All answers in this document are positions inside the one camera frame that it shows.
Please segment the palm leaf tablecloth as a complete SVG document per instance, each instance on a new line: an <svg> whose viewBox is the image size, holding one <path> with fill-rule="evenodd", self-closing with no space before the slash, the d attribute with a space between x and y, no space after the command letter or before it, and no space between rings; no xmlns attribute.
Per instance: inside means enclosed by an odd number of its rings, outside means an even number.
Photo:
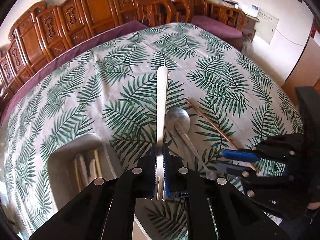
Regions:
<svg viewBox="0 0 320 240"><path fill-rule="evenodd" d="M4 179L18 234L28 239L57 207L47 161L61 146L97 133L123 170L156 142L157 69L169 71L167 109L185 109L189 138L208 168L229 148L189 99L233 141L252 147L303 125L284 91L227 42L187 23L136 31L100 44L54 70L9 116Z"/></svg>

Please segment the light bamboo chopstick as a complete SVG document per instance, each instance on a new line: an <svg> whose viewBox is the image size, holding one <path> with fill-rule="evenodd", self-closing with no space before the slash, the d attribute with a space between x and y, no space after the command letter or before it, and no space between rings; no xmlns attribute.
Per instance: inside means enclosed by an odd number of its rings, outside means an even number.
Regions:
<svg viewBox="0 0 320 240"><path fill-rule="evenodd" d="M81 192L82 191L82 184L81 184L81 178L79 176L78 162L76 159L74 159L74 169L75 169L75 177L76 177L78 191Z"/></svg>
<svg viewBox="0 0 320 240"><path fill-rule="evenodd" d="M94 159L95 159L95 163L96 163L96 169L97 169L98 176L100 178L102 178L103 175L102 175L102 172L101 172L98 150L94 150Z"/></svg>

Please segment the large steel spoon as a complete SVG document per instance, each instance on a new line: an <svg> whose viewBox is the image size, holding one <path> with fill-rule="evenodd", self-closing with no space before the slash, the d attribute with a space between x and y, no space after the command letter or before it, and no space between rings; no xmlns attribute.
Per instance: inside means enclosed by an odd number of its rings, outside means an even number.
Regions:
<svg viewBox="0 0 320 240"><path fill-rule="evenodd" d="M165 126L166 129L172 135L181 137L184 143L188 146L189 150L193 153L195 158L202 165L206 173L206 178L214 180L216 178L216 175L205 165L204 161L201 159L195 146L193 145L191 139L187 135L191 126L190 117L188 113L182 108L174 107L170 109L165 115Z"/></svg>

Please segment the grey metal utensil tray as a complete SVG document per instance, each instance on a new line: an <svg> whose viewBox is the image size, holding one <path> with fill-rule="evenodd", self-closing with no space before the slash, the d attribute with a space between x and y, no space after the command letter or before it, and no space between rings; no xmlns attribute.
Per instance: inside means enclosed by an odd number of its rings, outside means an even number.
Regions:
<svg viewBox="0 0 320 240"><path fill-rule="evenodd" d="M55 150L47 161L58 210L97 178L112 180L123 168L111 145L97 133L82 135Z"/></svg>

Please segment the cream plastic fork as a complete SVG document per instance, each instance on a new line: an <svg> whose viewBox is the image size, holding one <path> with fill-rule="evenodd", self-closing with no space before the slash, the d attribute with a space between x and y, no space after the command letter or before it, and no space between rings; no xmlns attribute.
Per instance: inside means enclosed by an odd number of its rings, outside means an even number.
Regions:
<svg viewBox="0 0 320 240"><path fill-rule="evenodd" d="M157 69L157 120L156 120L156 200L164 200L164 161L163 161L163 138L167 104L168 69Z"/></svg>

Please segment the long carved wooden sofa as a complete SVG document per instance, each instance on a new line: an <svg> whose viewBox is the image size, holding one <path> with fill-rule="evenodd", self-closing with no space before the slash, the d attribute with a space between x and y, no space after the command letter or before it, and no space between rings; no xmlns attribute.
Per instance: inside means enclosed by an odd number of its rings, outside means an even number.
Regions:
<svg viewBox="0 0 320 240"><path fill-rule="evenodd" d="M170 0L37 2L12 25L1 52L1 101L9 101L45 65L107 30L138 20L150 27L176 21Z"/></svg>

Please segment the cream plastic spoon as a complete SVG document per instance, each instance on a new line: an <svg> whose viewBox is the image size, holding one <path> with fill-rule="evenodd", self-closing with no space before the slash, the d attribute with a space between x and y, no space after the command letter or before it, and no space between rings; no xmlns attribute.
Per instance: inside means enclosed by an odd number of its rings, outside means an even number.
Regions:
<svg viewBox="0 0 320 240"><path fill-rule="evenodd" d="M88 174L87 174L85 159L82 156L82 154L78 154L76 156L76 159L78 162L78 169L80 172L81 180L82 180L84 186L87 186L89 184L89 181L88 181Z"/></svg>
<svg viewBox="0 0 320 240"><path fill-rule="evenodd" d="M96 178L98 178L96 161L92 159L89 163L89 181L92 182Z"/></svg>

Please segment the wooden side table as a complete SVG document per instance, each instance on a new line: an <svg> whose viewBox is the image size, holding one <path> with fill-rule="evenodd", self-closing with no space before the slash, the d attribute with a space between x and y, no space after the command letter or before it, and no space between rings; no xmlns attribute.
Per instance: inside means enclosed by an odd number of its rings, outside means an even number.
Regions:
<svg viewBox="0 0 320 240"><path fill-rule="evenodd" d="M259 23L259 18L246 15L246 20L242 28L242 33L252 42L255 36L255 24Z"/></svg>

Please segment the purple sofa cushion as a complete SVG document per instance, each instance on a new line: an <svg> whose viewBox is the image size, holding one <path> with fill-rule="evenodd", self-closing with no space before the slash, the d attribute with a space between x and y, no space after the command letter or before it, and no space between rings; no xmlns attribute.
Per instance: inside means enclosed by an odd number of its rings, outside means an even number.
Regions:
<svg viewBox="0 0 320 240"><path fill-rule="evenodd" d="M14 107L25 97L25 95L31 91L40 81L47 77L57 68L61 67L63 64L71 61L80 54L100 45L105 42L114 40L125 36L136 31L144 30L147 26L138 22L137 20L125 23L124 25L115 27L99 35L89 38L88 40L80 43L79 45L65 51L60 56L55 58L50 63L46 64L40 71L38 71L33 77L31 77L27 83L25 83L17 93L12 97L12 99L5 105L3 112L1 113L1 124L4 124L5 121L9 118Z"/></svg>

